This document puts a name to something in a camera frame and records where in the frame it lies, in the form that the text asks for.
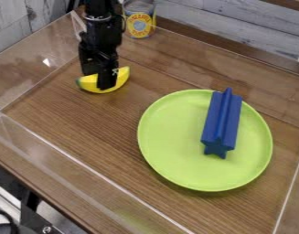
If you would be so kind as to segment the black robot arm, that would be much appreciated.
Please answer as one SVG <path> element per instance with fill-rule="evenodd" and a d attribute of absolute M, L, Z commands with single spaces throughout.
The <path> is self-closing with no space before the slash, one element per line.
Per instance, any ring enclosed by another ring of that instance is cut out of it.
<path fill-rule="evenodd" d="M 85 27 L 78 33 L 78 62 L 85 76 L 96 75 L 94 88 L 113 88 L 118 76 L 117 46 L 121 44 L 122 16 L 117 0 L 84 0 Z"/>

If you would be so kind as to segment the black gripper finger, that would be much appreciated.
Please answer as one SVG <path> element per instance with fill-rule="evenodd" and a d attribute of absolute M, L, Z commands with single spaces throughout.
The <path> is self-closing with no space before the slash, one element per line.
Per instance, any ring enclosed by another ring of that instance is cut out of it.
<path fill-rule="evenodd" d="M 78 62 L 81 72 L 85 76 L 97 73 L 97 53 L 94 51 L 78 47 Z"/>
<path fill-rule="evenodd" d="M 97 82 L 96 87 L 100 90 L 108 90 L 116 85 L 118 75 L 118 61 L 102 61 L 97 65 Z"/>

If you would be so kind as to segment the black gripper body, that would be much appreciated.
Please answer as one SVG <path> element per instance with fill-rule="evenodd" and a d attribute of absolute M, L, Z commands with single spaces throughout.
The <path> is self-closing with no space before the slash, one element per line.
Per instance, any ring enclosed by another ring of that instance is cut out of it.
<path fill-rule="evenodd" d="M 97 63 L 117 60 L 124 20 L 121 15 L 85 15 L 86 32 L 80 34 L 78 47 L 97 53 Z"/>

